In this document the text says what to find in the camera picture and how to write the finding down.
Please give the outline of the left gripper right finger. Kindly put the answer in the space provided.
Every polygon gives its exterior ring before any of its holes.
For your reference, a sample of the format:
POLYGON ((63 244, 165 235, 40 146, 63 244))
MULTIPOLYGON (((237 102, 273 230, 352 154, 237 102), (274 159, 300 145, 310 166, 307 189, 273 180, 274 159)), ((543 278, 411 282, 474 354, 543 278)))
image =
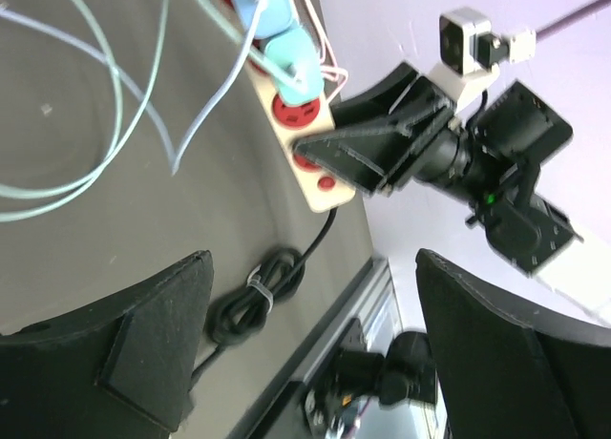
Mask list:
POLYGON ((453 437, 609 437, 609 328, 429 249, 416 255, 416 282, 453 437))

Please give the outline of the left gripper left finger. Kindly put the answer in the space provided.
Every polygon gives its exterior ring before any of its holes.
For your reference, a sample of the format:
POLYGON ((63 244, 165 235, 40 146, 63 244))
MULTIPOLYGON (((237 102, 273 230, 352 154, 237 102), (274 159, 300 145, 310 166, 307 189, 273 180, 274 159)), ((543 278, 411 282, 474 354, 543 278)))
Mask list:
POLYGON ((195 252, 1 338, 4 438, 167 438, 187 405, 213 283, 195 252))

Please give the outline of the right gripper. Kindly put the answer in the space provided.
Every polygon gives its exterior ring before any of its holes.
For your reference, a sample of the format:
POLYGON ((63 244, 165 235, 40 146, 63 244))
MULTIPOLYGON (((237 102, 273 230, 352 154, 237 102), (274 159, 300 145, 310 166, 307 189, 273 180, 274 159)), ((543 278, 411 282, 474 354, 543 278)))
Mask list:
POLYGON ((529 204, 541 165, 573 136, 572 126, 520 81, 467 121, 453 107, 427 76, 401 62, 376 85, 331 106, 337 129, 291 148, 368 196, 417 180, 478 210, 500 199, 529 204))

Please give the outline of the beige wooden power strip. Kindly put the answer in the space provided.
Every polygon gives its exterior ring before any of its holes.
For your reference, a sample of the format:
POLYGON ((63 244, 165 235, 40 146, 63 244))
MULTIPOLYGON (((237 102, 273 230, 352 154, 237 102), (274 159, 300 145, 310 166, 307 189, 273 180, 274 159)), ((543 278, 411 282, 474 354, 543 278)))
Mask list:
POLYGON ((293 0, 228 0, 259 54, 247 71, 271 128, 309 208, 322 213, 354 198, 356 191, 297 151, 297 143, 335 128, 319 52, 293 0))

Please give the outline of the light teal charger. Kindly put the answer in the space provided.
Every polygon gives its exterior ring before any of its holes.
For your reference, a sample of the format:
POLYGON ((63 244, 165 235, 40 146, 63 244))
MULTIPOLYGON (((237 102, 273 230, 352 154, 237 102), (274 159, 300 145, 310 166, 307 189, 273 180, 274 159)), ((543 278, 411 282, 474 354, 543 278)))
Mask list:
POLYGON ((289 80, 299 86, 299 89, 296 89, 277 76, 272 77, 285 105, 304 105, 314 101, 324 90, 319 53, 303 26, 297 25, 267 40, 263 55, 287 72, 289 80))

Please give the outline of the blue charger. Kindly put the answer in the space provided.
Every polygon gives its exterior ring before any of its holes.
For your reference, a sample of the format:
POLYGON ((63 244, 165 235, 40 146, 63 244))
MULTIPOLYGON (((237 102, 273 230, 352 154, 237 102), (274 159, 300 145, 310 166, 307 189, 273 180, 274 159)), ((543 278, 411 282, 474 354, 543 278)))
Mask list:
POLYGON ((257 17, 253 37, 270 38, 288 30, 297 20, 293 0, 231 0, 242 25, 248 31, 257 17))

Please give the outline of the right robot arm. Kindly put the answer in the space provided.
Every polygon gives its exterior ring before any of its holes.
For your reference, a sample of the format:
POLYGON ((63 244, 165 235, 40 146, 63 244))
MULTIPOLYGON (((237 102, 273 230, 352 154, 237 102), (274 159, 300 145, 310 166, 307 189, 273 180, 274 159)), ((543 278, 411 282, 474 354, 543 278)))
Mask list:
POLYGON ((292 142, 294 154, 366 195, 416 180, 466 203, 491 248, 598 324, 610 322, 610 248, 536 186, 571 125, 520 82, 460 119, 455 96, 407 63, 331 110, 334 127, 292 142))

